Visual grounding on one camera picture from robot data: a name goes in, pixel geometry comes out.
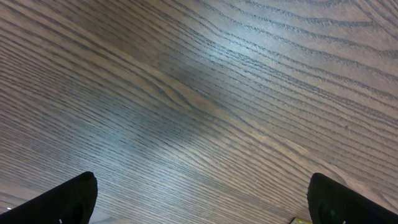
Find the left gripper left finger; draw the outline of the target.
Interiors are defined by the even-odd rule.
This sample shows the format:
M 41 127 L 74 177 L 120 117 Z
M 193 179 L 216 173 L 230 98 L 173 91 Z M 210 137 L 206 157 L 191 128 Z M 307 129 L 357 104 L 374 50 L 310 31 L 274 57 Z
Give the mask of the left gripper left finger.
M 97 195 L 94 173 L 84 172 L 1 214 L 1 224 L 89 224 Z

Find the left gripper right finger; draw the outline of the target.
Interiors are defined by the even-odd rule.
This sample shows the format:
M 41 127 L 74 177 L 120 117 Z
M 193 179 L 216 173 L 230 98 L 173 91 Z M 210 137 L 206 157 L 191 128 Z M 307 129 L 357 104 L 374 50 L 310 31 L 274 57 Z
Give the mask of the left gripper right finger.
M 313 224 L 397 224 L 397 214 L 321 173 L 312 175 L 307 200 Z

